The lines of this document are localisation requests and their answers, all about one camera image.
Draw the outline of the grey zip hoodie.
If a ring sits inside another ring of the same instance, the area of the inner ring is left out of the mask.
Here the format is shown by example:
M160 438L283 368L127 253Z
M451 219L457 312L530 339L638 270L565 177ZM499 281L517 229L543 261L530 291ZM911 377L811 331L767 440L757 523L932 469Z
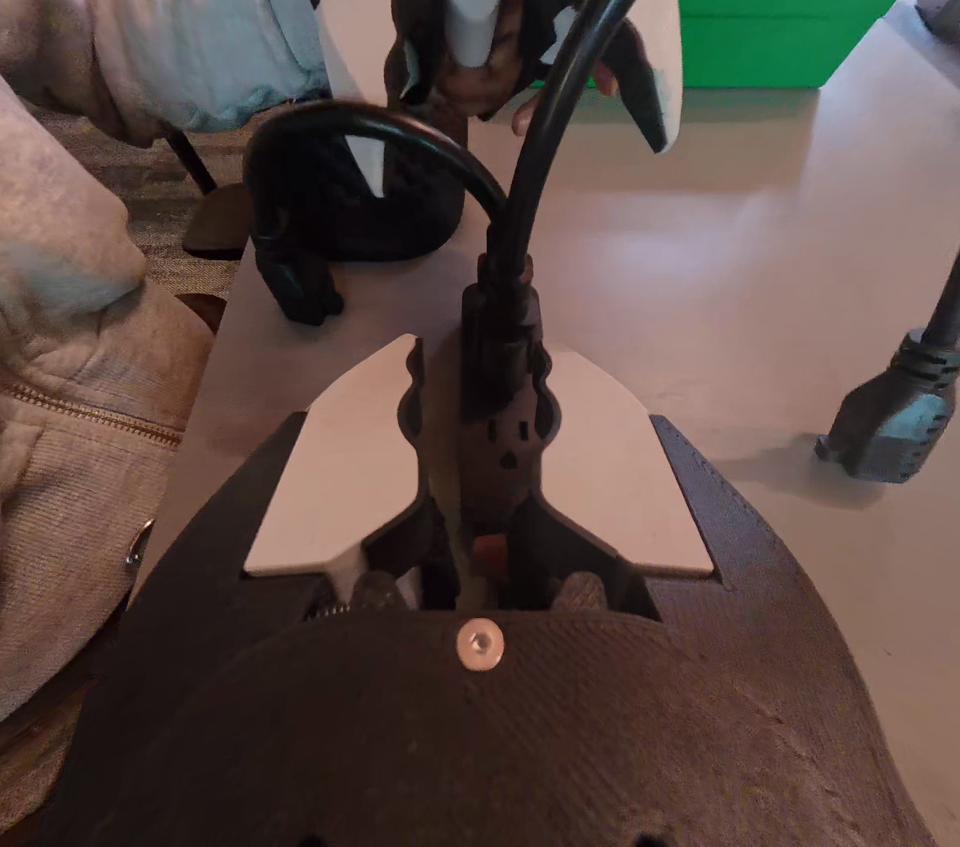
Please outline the grey zip hoodie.
M2 86L2 823L40 804L77 700L40 700L126 601L210 355L126 206Z

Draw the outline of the black cable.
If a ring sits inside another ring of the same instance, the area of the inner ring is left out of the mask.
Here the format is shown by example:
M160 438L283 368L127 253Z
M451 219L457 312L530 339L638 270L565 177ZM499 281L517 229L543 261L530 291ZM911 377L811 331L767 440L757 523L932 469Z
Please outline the black cable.
M506 205L487 229L480 307L467 361L487 386L512 395L541 345L534 290L524 278L546 180L574 108L636 0L585 0L539 92ZM958 259L926 327L907 333L889 365L843 399L814 453L858 481L898 484L918 473L954 416L958 383Z

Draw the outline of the person's left hand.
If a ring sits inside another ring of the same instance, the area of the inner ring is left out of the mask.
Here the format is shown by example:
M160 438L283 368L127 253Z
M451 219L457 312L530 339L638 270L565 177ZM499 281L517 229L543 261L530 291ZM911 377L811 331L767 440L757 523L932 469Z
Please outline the person's left hand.
M450 111L464 119L485 119L513 100L523 86L522 61L495 62L468 68L450 63L438 75L435 90Z

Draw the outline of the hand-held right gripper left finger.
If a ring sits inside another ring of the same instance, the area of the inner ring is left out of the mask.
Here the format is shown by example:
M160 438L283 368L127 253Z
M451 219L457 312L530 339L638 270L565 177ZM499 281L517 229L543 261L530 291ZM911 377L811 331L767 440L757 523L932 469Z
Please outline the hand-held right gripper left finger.
M404 334L314 400L245 574L323 575L346 603L362 575L381 572L414 606L455 607L450 536L418 451L424 382L424 342Z

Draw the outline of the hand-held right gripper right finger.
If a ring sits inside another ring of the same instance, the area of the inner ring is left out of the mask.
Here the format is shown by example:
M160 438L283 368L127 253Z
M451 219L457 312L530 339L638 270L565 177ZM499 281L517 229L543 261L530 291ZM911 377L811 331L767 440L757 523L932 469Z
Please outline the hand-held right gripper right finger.
M551 597L573 574L608 597L643 597L646 578L706 579L714 560L646 407L569 347L535 376L539 440L513 514L513 583Z

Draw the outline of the black power strip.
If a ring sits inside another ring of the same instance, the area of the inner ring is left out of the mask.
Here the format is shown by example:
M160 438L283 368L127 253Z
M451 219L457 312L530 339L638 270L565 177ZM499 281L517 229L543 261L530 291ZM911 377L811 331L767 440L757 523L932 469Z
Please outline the black power strip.
M543 341L532 346L519 388L507 392L462 354L457 422L463 544L504 534L540 484L541 457L560 421L546 382L553 360Z

